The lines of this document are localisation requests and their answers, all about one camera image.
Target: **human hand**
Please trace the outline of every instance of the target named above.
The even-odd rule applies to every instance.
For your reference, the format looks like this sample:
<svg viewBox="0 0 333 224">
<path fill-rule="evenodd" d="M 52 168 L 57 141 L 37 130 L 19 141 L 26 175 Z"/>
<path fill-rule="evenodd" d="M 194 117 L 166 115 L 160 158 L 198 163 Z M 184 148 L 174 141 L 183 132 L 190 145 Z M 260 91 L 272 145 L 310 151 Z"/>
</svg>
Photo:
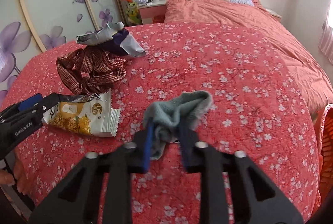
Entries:
<svg viewBox="0 0 333 224">
<path fill-rule="evenodd" d="M 16 159 L 14 165 L 14 177 L 17 180 L 16 187 L 19 193 L 26 195 L 30 191 L 30 186 L 28 184 L 28 180 L 23 168 L 23 164 L 19 159 Z M 8 172 L 0 169 L 0 184 L 5 184 L 12 186 L 15 184 L 13 175 L 9 174 Z"/>
</svg>

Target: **silver screw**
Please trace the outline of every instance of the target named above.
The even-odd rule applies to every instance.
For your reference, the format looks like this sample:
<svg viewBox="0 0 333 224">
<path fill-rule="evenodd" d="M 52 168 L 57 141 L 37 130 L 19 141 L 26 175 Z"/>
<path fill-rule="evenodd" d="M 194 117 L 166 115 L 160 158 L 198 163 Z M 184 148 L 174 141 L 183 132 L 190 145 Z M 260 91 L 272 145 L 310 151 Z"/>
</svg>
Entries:
<svg viewBox="0 0 333 224">
<path fill-rule="evenodd" d="M 97 158 L 98 154 L 96 152 L 88 152 L 86 153 L 86 158 L 88 159 L 95 159 Z"/>
<path fill-rule="evenodd" d="M 204 141 L 197 141 L 195 143 L 195 147 L 197 147 L 197 148 L 207 148 L 208 147 L 208 143 L 204 142 Z"/>
<path fill-rule="evenodd" d="M 237 158 L 243 158 L 243 157 L 246 157 L 246 153 L 244 151 L 236 151 L 235 156 Z"/>
<path fill-rule="evenodd" d="M 127 143 L 125 143 L 124 144 L 124 147 L 126 148 L 126 149 L 134 149 L 134 148 L 136 148 L 137 147 L 137 144 L 135 143 L 135 142 L 127 142 Z"/>
</svg>

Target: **gray-green cloth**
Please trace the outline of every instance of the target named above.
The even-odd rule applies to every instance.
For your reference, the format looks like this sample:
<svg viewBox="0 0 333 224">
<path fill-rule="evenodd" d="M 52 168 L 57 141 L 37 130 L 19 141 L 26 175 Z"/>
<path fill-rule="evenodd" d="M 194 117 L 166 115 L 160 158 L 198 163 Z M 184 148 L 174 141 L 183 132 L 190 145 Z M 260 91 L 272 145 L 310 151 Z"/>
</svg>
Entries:
<svg viewBox="0 0 333 224">
<path fill-rule="evenodd" d="M 175 130 L 183 117 L 189 128 L 194 130 L 199 119 L 209 110 L 213 98 L 206 91 L 182 93 L 170 101 L 157 101 L 152 103 L 144 112 L 144 127 L 148 119 L 153 118 L 157 125 L 155 139 L 151 150 L 151 159 L 159 159 L 167 143 L 175 142 Z"/>
</svg>

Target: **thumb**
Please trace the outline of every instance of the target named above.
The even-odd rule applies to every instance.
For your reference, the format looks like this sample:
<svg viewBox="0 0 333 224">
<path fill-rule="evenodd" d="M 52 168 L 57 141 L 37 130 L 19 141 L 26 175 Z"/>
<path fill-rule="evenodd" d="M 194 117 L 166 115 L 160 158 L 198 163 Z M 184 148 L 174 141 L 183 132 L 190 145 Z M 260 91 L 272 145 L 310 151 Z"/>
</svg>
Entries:
<svg viewBox="0 0 333 224">
<path fill-rule="evenodd" d="M 0 184 L 1 185 L 14 185 L 14 177 L 8 172 L 0 169 Z"/>
</svg>

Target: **brown logo on package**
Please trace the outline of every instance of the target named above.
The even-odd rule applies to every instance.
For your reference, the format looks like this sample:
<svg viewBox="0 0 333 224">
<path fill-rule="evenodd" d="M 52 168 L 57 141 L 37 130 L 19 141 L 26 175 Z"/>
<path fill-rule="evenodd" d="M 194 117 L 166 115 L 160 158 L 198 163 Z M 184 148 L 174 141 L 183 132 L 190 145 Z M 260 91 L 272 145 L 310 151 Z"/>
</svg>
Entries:
<svg viewBox="0 0 333 224">
<path fill-rule="evenodd" d="M 93 113 L 93 115 L 97 115 L 98 113 L 102 113 L 102 105 L 99 103 L 96 103 L 93 105 L 93 107 L 91 108 L 91 112 Z"/>
</svg>

